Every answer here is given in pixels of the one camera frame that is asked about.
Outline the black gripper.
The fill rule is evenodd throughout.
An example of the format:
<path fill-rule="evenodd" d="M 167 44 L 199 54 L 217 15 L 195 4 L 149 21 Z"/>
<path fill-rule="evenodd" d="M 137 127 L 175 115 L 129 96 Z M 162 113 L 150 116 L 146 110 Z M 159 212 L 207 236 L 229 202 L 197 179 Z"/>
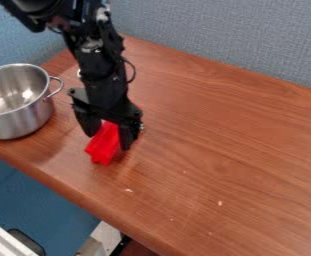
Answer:
<path fill-rule="evenodd" d="M 119 126 L 121 148 L 127 151 L 143 129 L 142 110 L 129 98 L 126 67 L 119 66 L 107 76 L 79 70 L 82 87 L 71 87 L 75 117 L 85 134 L 94 137 L 107 120 Z"/>

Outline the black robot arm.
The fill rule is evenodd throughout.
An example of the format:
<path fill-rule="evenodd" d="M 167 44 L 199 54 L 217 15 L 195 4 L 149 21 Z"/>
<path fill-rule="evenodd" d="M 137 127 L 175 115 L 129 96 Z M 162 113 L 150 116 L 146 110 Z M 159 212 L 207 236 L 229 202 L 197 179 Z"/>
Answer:
<path fill-rule="evenodd" d="M 118 125 L 121 148 L 129 150 L 143 128 L 141 108 L 129 98 L 135 65 L 123 56 L 125 38 L 111 17 L 110 0 L 0 0 L 30 31 L 59 33 L 78 62 L 81 88 L 70 88 L 73 109 L 87 136 L 102 123 Z"/>

